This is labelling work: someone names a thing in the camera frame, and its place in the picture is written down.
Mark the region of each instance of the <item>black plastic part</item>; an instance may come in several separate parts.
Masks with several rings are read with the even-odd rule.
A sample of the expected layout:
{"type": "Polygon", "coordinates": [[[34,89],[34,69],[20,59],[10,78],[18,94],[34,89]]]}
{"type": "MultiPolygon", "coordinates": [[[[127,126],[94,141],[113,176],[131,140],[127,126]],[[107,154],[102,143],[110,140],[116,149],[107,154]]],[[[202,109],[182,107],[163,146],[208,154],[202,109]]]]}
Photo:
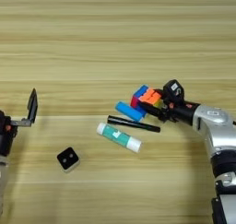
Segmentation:
{"type": "Polygon", "coordinates": [[[140,129],[148,130],[151,132],[157,132],[157,133],[160,132],[160,128],[158,126],[151,125],[151,124],[142,124],[142,123],[130,121],[124,118],[120,118],[120,117],[108,116],[107,123],[140,128],[140,129]]]}
{"type": "Polygon", "coordinates": [[[225,150],[211,159],[212,169],[215,177],[221,174],[236,172],[236,151],[225,150]]]}
{"type": "Polygon", "coordinates": [[[186,124],[193,125],[195,110],[199,104],[193,103],[192,107],[187,106],[175,106],[171,109],[171,116],[177,120],[180,120],[186,124]]]}
{"type": "Polygon", "coordinates": [[[218,195],[235,195],[236,185],[225,187],[222,181],[217,181],[216,191],[218,195]]]}
{"type": "Polygon", "coordinates": [[[212,214],[213,223],[214,224],[227,224],[220,197],[212,199],[211,205],[213,209],[213,214],[212,214]]]}
{"type": "Polygon", "coordinates": [[[13,139],[17,136],[17,133],[18,127],[12,125],[9,132],[4,132],[0,135],[0,155],[5,157],[9,155],[13,139]]]}
{"type": "Polygon", "coordinates": [[[27,108],[29,110],[28,120],[30,120],[34,124],[38,110],[38,98],[35,88],[31,92],[27,108]]]}
{"type": "Polygon", "coordinates": [[[71,147],[68,147],[62,153],[57,155],[57,159],[62,165],[63,169],[66,171],[73,165],[75,165],[77,162],[79,162],[79,157],[77,153],[71,147]]]}
{"type": "Polygon", "coordinates": [[[176,80],[170,80],[163,87],[164,98],[168,101],[167,104],[173,102],[174,104],[184,104],[184,89],[182,85],[176,80]]]}
{"type": "Polygon", "coordinates": [[[197,118],[197,130],[200,131],[201,130],[201,123],[202,123],[202,119],[200,117],[197,118]]]}

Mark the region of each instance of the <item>glue stick label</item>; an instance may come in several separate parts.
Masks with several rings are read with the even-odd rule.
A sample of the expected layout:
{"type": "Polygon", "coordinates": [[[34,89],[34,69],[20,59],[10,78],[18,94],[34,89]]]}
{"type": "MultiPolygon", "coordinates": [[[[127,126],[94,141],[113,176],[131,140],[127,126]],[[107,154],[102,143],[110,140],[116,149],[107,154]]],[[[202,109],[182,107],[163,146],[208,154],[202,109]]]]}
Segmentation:
{"type": "Polygon", "coordinates": [[[97,129],[98,134],[110,139],[111,141],[121,145],[122,147],[126,147],[135,153],[138,153],[141,141],[129,136],[126,133],[120,132],[116,128],[108,125],[108,124],[100,124],[97,129]]]}
{"type": "Polygon", "coordinates": [[[130,139],[129,135],[127,135],[126,133],[122,133],[119,130],[117,130],[109,125],[105,126],[102,135],[111,139],[112,141],[120,144],[123,147],[127,146],[128,141],[130,139]]]}

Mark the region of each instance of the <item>white label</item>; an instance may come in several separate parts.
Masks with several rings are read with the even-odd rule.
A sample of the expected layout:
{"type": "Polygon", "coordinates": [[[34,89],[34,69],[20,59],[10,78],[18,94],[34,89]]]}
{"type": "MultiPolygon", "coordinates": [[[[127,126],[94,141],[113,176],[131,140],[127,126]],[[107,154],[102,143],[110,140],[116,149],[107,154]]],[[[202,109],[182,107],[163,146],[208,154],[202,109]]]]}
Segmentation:
{"type": "Polygon", "coordinates": [[[171,86],[171,89],[172,90],[176,90],[178,88],[178,85],[176,83],[174,83],[172,86],[171,86]]]}
{"type": "Polygon", "coordinates": [[[112,134],[115,138],[118,138],[120,135],[121,135],[121,132],[114,132],[113,134],[112,134]]]}
{"type": "Polygon", "coordinates": [[[217,111],[207,111],[207,114],[210,116],[219,116],[219,112],[217,111]]]}

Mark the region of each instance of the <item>red component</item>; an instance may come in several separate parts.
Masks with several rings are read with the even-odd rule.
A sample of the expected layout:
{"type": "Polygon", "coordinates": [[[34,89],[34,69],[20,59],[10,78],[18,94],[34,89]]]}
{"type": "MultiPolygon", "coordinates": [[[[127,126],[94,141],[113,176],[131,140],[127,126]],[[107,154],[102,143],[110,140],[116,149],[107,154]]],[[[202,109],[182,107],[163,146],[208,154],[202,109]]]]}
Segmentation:
{"type": "Polygon", "coordinates": [[[9,132],[10,130],[11,130],[11,125],[10,124],[6,125],[6,131],[9,132]]]}
{"type": "Polygon", "coordinates": [[[189,109],[192,109],[193,108],[193,105],[192,104],[186,104],[186,106],[189,108],[189,109]]]}
{"type": "Polygon", "coordinates": [[[170,107],[170,109],[173,109],[174,103],[171,102],[171,103],[169,104],[169,107],[170,107]]]}
{"type": "Polygon", "coordinates": [[[138,98],[136,96],[133,96],[130,106],[135,109],[137,106],[137,103],[138,103],[138,98]]]}

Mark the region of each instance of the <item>white glue stick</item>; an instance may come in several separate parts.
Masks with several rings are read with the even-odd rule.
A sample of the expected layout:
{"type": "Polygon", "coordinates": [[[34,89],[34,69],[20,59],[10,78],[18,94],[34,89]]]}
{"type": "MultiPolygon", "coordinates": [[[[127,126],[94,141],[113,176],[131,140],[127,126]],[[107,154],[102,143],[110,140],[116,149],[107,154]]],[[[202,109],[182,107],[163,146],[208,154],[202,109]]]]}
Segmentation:
{"type": "Polygon", "coordinates": [[[142,144],[140,140],[135,139],[126,133],[120,132],[108,124],[99,124],[97,132],[98,134],[111,139],[113,142],[121,145],[122,147],[126,147],[135,153],[139,152],[140,146],[142,144]]]}

